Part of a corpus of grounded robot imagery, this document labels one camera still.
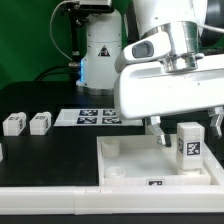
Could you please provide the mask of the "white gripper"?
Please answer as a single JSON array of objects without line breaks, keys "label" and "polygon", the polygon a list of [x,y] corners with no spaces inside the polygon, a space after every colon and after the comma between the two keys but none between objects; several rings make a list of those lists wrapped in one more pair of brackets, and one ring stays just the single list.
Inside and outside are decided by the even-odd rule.
[{"label": "white gripper", "polygon": [[224,54],[205,56],[186,72],[166,73],[159,62],[127,66],[114,85],[114,106],[121,119],[148,117],[146,133],[163,147],[172,143],[159,116],[210,108],[212,133],[221,138],[224,108],[217,106],[224,106]]}]

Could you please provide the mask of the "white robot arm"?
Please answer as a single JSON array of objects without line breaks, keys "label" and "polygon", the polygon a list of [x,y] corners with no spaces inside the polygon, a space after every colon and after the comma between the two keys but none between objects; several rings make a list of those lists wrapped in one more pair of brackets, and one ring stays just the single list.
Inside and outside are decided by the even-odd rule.
[{"label": "white robot arm", "polygon": [[122,120],[142,119],[162,145],[163,116],[206,110],[215,136],[224,118],[224,53],[206,53],[224,33],[224,0],[80,0],[89,13],[78,88],[111,95]]}]

